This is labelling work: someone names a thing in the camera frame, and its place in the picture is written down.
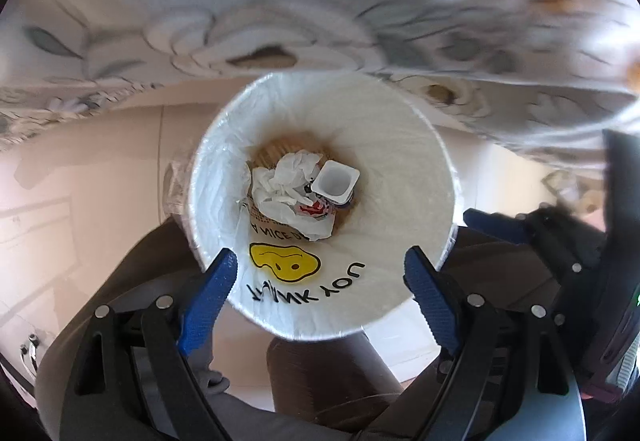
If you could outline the white plastic bag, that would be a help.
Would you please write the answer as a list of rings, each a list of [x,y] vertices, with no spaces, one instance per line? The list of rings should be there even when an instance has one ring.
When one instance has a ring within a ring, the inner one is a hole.
[[[255,167],[250,197],[258,212],[292,227],[309,241],[329,239],[335,209],[310,187],[321,163],[321,154],[300,150],[284,154],[274,168]]]

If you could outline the white trash bin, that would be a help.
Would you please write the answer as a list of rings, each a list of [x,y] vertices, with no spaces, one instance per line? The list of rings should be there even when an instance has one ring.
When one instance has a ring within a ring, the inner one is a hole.
[[[409,297],[404,258],[448,255],[458,180],[423,102],[358,74],[270,74],[214,118],[176,199],[202,267],[238,261],[230,305],[273,335],[355,333]]]

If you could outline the grey trousers left leg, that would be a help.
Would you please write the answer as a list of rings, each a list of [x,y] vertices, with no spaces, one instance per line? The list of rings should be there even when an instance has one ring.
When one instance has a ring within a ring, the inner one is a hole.
[[[356,334],[276,341],[277,407],[230,395],[210,366],[214,323],[236,276],[223,250],[207,270],[166,221],[146,235],[44,355],[38,412],[55,440],[351,440],[395,401],[399,381]]]

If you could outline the white yogurt cup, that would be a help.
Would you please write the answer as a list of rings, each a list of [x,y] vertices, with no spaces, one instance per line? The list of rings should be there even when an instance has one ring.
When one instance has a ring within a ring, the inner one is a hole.
[[[311,191],[336,206],[347,205],[352,200],[360,171],[336,161],[326,161],[311,183]]]

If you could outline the floral bed quilt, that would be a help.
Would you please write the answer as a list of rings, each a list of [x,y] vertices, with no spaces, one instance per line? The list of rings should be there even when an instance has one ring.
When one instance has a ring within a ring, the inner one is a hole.
[[[1,0],[1,144],[190,79],[350,71],[597,172],[639,130],[639,0]]]

